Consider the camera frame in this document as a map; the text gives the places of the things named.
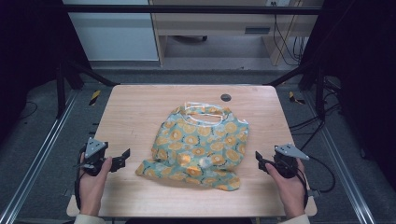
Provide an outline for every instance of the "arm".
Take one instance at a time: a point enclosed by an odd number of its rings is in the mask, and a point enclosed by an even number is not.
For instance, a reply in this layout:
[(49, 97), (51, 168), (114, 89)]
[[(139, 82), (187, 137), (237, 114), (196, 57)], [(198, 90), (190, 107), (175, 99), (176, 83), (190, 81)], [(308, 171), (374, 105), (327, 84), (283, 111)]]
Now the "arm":
[(99, 215), (101, 199), (105, 189), (107, 174), (111, 169), (112, 158), (107, 158), (102, 165), (102, 169), (97, 176), (90, 176), (80, 170), (79, 196), (81, 199), (81, 209), (76, 217), (75, 224), (105, 223)]
[[(300, 160), (297, 159), (299, 170), (304, 175), (304, 166)], [(282, 201), (285, 209), (285, 214), (287, 219), (290, 219), (285, 223), (309, 223), (309, 220), (305, 214), (304, 210), (304, 187), (297, 176), (287, 179), (284, 178), (276, 168), (269, 164), (265, 164), (266, 169), (270, 176), (276, 182), (277, 188), (279, 190), (280, 200)]]

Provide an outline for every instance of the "wooden tabletop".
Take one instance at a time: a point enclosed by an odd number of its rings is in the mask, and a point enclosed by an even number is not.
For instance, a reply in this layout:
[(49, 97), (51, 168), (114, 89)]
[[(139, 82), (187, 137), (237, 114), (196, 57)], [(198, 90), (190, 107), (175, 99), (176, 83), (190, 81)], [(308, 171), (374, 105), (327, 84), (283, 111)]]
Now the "wooden tabletop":
[[(229, 102), (220, 99), (231, 95)], [(151, 158), (155, 136), (170, 112), (186, 102), (228, 106), (249, 123), (245, 158), (235, 169), (241, 187), (223, 191), (169, 179), (149, 178), (134, 171)], [(108, 142), (106, 156), (131, 149), (126, 167), (107, 177), (101, 217), (281, 217), (276, 184), (258, 169), (255, 151), (272, 160), (274, 146), (292, 143), (288, 123), (270, 86), (251, 85), (119, 85), (113, 89), (95, 139)], [(310, 198), (306, 213), (317, 212)], [(67, 214), (78, 214), (75, 198)]]

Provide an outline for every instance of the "patterned fabric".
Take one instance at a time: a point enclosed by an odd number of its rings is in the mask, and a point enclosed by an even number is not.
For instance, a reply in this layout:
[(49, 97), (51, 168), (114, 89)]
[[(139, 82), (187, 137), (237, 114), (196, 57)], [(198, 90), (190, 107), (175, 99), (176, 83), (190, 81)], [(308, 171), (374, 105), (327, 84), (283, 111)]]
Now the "patterned fabric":
[[(197, 119), (197, 115), (218, 121)], [(233, 168), (244, 158), (247, 139), (248, 123), (238, 120), (229, 108), (185, 104), (161, 125), (152, 159), (144, 160), (135, 173), (235, 190), (240, 180)]]

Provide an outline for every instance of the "sleeve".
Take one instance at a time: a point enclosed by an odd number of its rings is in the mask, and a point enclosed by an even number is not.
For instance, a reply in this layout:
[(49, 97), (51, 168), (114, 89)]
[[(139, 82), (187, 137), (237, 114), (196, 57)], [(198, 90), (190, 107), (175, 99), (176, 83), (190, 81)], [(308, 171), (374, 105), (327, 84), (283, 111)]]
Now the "sleeve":
[(309, 224), (309, 219), (308, 216), (304, 214), (299, 217), (294, 217), (285, 222), (282, 222), (282, 224)]
[(78, 214), (76, 216), (75, 224), (105, 224), (105, 221), (99, 217)]

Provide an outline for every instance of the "white wall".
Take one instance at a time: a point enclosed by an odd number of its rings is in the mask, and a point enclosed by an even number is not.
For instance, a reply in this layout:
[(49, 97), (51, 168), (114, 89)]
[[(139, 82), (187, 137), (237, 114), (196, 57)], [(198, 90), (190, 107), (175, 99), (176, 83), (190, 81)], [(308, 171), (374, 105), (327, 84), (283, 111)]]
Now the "white wall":
[[(147, 0), (64, 0), (65, 4), (147, 5)], [(158, 61), (148, 13), (69, 13), (90, 61)]]

